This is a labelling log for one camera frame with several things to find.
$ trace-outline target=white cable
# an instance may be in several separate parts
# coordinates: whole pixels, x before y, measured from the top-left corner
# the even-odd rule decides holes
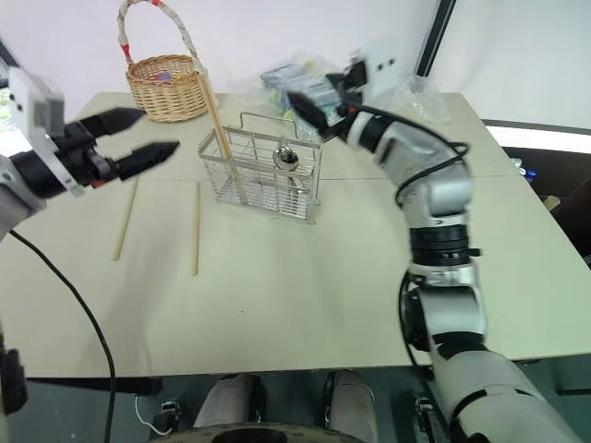
[[[150,422],[146,422],[143,418],[141,418],[141,415],[139,415],[139,409],[138,409],[138,396],[136,396],[136,415],[138,416],[138,420],[140,423],[142,423],[143,425],[146,425],[147,427],[149,427],[152,431],[154,431],[156,434],[158,434],[159,436],[165,437],[168,434],[170,434],[171,432],[173,432],[172,429],[168,429],[166,432],[162,432],[159,431],[158,429],[156,429],[156,427],[154,427],[154,425]]]

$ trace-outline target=white wall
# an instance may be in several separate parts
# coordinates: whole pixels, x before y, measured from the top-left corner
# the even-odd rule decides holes
[[[482,118],[591,127],[591,1],[458,0],[431,71]]]
[[[307,49],[338,66],[365,42],[393,34],[399,61],[415,68],[436,0],[169,0],[185,22],[213,87]],[[117,42],[120,0],[0,0],[0,38],[29,71],[52,78],[72,117],[97,91],[127,90]],[[185,54],[172,22],[152,5],[127,15],[136,60]]]

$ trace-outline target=basket handle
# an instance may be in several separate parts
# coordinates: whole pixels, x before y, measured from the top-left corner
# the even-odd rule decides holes
[[[129,42],[127,41],[126,35],[125,17],[130,6],[142,2],[151,3],[154,6],[159,7],[160,10],[175,23],[175,25],[178,27],[178,30],[180,30],[181,32],[183,43],[185,44],[189,53],[191,54],[191,57],[193,58],[195,69],[197,69],[198,73],[207,77],[207,70],[201,64],[199,58],[197,57],[197,50],[195,49],[195,45],[193,44],[191,37],[188,35],[187,28],[185,28],[185,25],[181,21],[181,18],[167,4],[161,2],[160,0],[124,0],[124,2],[121,4],[121,7],[119,7],[119,14],[117,16],[117,24],[119,25],[119,45],[121,46],[123,54],[126,57],[127,65],[133,65],[133,60],[131,59],[131,55],[129,54]]]

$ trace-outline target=wicker basket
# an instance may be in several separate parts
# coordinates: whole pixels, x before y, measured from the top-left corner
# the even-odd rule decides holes
[[[148,2],[159,7],[181,31],[191,56],[161,55],[134,63],[129,54],[125,16],[130,6]],[[179,16],[160,0],[126,0],[119,8],[119,44],[127,60],[127,82],[138,108],[157,122],[180,122],[207,112],[199,76],[207,71]]]

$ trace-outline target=white table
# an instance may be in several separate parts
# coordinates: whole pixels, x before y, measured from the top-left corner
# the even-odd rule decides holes
[[[488,345],[510,358],[591,349],[591,273],[467,102],[447,96],[441,132],[473,143],[470,230]],[[225,122],[236,104],[222,100]],[[92,113],[130,104],[99,94]],[[78,287],[120,377],[407,365],[396,316],[408,236],[392,184],[364,152],[327,144],[316,224],[215,202],[197,158],[209,117],[142,121],[102,142],[116,155],[154,138],[180,151],[139,182],[123,255],[111,260],[130,183],[55,198],[18,230]],[[196,180],[203,181],[199,276],[190,275]],[[103,352],[69,291],[12,238],[0,248],[1,318],[28,377],[102,377]]]

